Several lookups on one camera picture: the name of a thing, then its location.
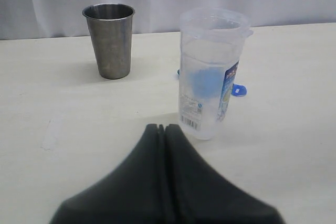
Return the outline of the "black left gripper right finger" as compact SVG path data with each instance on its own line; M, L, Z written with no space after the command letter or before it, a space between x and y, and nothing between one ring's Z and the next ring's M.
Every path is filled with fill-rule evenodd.
M181 128L165 129L166 168L178 223L284 223L278 210L208 164Z

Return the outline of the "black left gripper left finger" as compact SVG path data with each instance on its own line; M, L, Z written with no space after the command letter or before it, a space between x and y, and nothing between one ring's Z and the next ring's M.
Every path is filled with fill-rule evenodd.
M167 223L164 128L149 124L125 160L65 200L51 223Z

